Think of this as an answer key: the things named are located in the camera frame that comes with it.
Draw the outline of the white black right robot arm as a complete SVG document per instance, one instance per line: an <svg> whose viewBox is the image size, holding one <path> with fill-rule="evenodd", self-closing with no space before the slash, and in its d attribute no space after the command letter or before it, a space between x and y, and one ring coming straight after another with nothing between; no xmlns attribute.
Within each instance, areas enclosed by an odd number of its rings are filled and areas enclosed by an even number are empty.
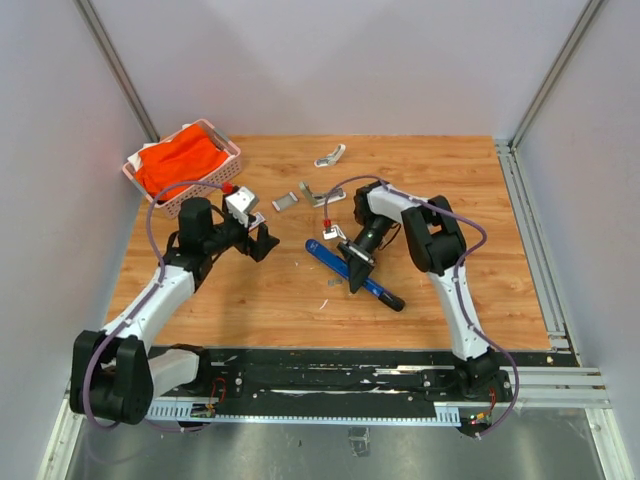
<svg viewBox="0 0 640 480"><path fill-rule="evenodd" d="M457 363L455 392L466 400L493 393L497 400L513 398L508 377L498 365L497 347L484 333L466 280L467 245L448 200L413 197L383 181L356 190L354 217L362 230L338 245L347 268L349 289L357 292L369 279L374 250L395 225L404 229L414 266L431 281L449 328L451 351Z"/></svg>

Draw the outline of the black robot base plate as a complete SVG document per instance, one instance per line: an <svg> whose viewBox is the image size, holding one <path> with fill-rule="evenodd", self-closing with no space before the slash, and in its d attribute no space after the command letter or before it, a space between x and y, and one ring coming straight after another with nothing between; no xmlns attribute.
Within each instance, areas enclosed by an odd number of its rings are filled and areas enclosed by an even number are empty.
<svg viewBox="0 0 640 480"><path fill-rule="evenodd" d="M189 400L210 415L262 414L413 418L439 402L471 408L513 405L522 386L510 359L497 353L513 398L467 398L454 386L450 353L384 350L211 348L218 384L208 394L175 388L158 400Z"/></svg>

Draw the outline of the grey white stapler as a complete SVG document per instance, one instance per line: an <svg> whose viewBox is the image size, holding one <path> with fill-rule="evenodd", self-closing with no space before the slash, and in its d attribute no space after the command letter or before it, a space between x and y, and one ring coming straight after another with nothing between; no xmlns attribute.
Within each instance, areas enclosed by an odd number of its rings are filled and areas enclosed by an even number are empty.
<svg viewBox="0 0 640 480"><path fill-rule="evenodd" d="M300 191L303 197L314 208L319 208L325 204L335 203L344 200L347 197L346 192L342 188L338 188L333 193L314 193L306 182L301 181L299 183Z"/></svg>

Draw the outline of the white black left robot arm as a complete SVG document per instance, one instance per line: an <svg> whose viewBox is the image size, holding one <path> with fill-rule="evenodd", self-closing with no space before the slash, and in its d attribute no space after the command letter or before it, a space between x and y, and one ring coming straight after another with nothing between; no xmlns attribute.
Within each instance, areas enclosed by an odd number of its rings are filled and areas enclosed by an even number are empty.
<svg viewBox="0 0 640 480"><path fill-rule="evenodd" d="M195 396L214 390L219 381L207 349L176 344L156 357L149 351L224 252L234 248L260 262L278 245L268 227L255 221L258 202L251 190L240 187L225 195L220 207L204 197L181 204L178 228L157 254L147 286L114 320L77 336L70 379L73 412L105 429L136 425L157 397L175 388Z"/></svg>

